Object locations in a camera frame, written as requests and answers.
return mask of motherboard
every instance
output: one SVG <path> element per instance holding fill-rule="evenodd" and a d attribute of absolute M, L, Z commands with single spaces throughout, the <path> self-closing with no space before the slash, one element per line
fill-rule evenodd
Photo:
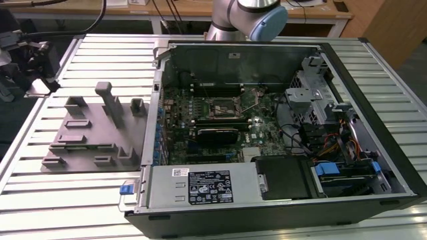
<path fill-rule="evenodd" d="M 263 86 L 165 88 L 168 165 L 240 163 L 259 155 L 285 155 L 275 98 L 277 93 Z"/>

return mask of barcode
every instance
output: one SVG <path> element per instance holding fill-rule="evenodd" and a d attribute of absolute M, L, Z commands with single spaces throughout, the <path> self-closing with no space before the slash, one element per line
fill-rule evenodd
<path fill-rule="evenodd" d="M 231 193 L 225 193 L 221 195 L 220 198 L 224 199 L 224 198 L 232 198 L 232 197 L 233 197 L 233 195 Z"/>
<path fill-rule="evenodd" d="M 188 168 L 173 168 L 172 169 L 172 177 L 185 177 L 188 176 Z"/>

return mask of white table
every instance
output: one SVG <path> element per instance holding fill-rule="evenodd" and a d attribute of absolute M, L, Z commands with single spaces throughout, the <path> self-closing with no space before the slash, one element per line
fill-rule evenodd
<path fill-rule="evenodd" d="M 112 83 L 112 94 L 123 103 L 132 98 L 149 102 L 157 40 L 201 40 L 199 35 L 89 34 L 75 39 L 61 60 L 59 82 L 63 88 L 39 99 L 0 163 L 1 239 L 123 239 L 143 240 L 140 231 L 119 212 L 119 186 L 139 172 L 44 174 L 41 158 L 48 152 L 67 114 L 68 96 L 84 96 L 100 103 L 97 81 Z M 427 109 L 387 65 L 372 46 L 356 38 L 285 38 L 276 41 L 328 42 L 371 102 L 396 142 L 427 180 Z M 337 92 L 346 100 L 343 89 Z M 135 196 L 124 199 L 136 204 Z M 191 237 L 195 240 L 241 238 L 372 240 L 427 238 L 427 207 L 419 204 L 394 210 L 344 226 L 320 226 Z"/>

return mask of power supply label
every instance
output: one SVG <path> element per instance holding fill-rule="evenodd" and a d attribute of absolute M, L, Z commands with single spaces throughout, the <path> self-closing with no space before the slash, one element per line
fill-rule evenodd
<path fill-rule="evenodd" d="M 233 202 L 228 170 L 188 172 L 188 202 L 191 205 Z"/>

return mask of blue latch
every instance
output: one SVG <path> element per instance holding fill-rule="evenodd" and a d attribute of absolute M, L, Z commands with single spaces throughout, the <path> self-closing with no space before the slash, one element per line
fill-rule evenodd
<path fill-rule="evenodd" d="M 379 165 L 379 162 L 378 162 L 378 161 L 374 161 L 374 162 L 371 162 L 371 164 L 372 164 L 375 173 L 379 174 L 379 173 L 382 172 L 382 167 L 380 167 L 380 165 Z"/>
<path fill-rule="evenodd" d="M 133 194 L 133 184 L 120 186 L 120 195 Z"/>
<path fill-rule="evenodd" d="M 317 176 L 321 176 L 324 174 L 340 174 L 339 167 L 333 162 L 321 162 L 313 167 L 313 169 L 317 173 Z"/>

